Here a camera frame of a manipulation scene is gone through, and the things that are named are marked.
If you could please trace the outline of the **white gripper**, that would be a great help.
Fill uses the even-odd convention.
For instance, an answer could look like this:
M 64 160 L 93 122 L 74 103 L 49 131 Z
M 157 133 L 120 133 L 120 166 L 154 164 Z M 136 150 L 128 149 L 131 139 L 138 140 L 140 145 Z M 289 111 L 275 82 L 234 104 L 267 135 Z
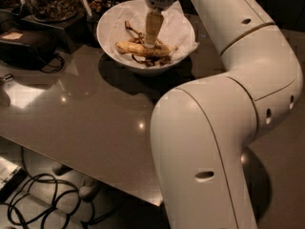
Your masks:
M 167 10 L 175 0 L 144 0 L 151 11 L 146 16 L 145 46 L 153 48 L 161 30 L 164 16 L 158 10 Z

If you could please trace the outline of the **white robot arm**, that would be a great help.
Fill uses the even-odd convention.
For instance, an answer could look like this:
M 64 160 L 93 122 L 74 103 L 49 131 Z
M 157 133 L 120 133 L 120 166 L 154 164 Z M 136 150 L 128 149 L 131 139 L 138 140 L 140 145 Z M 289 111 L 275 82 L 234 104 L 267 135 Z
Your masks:
M 285 36 L 255 0 L 191 0 L 224 73 L 180 85 L 151 120 L 155 170 L 171 229 L 257 229 L 245 146 L 291 112 L 303 87 Z

